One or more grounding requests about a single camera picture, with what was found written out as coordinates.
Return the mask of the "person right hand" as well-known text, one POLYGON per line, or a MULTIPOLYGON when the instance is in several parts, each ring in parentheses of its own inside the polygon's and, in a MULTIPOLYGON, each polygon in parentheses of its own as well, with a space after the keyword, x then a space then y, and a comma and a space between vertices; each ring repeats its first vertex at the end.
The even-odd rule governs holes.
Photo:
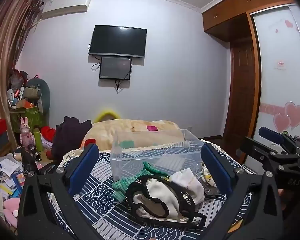
POLYGON ((278 189, 278 194, 281 202, 281 210, 283 211, 286 208, 285 191, 283 189, 278 189))

